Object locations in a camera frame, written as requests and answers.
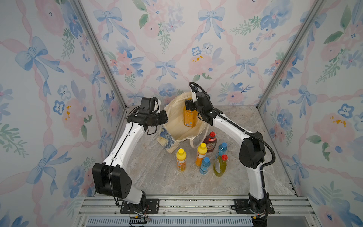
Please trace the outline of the orange pump soap bottle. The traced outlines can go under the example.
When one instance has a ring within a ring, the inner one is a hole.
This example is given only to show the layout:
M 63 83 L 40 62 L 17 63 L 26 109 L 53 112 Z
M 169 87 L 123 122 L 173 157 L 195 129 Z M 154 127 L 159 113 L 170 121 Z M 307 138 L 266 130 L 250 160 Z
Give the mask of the orange pump soap bottle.
M 197 111 L 191 111 L 190 109 L 187 109 L 187 106 L 189 105 L 189 103 L 192 102 L 192 99 L 186 99 L 184 101 L 185 106 L 183 109 L 183 122 L 184 125 L 190 128 L 193 128 L 196 126 L 197 124 L 197 116 L 198 116 L 198 112 Z

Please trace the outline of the cream canvas shopping bag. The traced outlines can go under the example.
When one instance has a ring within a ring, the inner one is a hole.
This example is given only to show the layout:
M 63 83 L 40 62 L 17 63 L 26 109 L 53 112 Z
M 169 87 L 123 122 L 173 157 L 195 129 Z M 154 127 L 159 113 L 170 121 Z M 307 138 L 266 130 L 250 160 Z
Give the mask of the cream canvas shopping bag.
M 209 131 L 209 125 L 200 119 L 197 119 L 195 127 L 184 125 L 185 100 L 191 98 L 191 92 L 184 92 L 164 108 L 168 120 L 162 125 L 157 141 L 170 154 L 184 141 L 189 141 L 192 148 L 197 148 L 202 142 L 196 142 L 195 138 L 200 135 L 206 137 Z

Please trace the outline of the dark red soap bottle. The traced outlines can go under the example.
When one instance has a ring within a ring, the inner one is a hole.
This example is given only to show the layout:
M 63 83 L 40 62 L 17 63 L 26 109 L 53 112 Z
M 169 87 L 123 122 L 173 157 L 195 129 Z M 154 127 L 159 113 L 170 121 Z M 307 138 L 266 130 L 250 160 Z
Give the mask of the dark red soap bottle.
M 207 153 L 213 152 L 217 143 L 216 133 L 212 131 L 208 136 L 206 136 L 204 143 L 207 147 Z

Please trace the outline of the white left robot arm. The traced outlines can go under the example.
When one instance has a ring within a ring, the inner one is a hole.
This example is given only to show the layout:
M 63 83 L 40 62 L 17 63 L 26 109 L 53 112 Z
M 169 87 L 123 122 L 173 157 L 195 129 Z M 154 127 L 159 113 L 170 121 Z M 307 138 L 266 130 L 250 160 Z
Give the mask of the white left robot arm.
M 112 196 L 131 204 L 143 205 L 143 191 L 132 185 L 126 169 L 129 159 L 149 126 L 157 127 L 167 123 L 165 110 L 156 113 L 132 113 L 127 119 L 123 134 L 103 163 L 92 168 L 95 190 L 98 194 Z

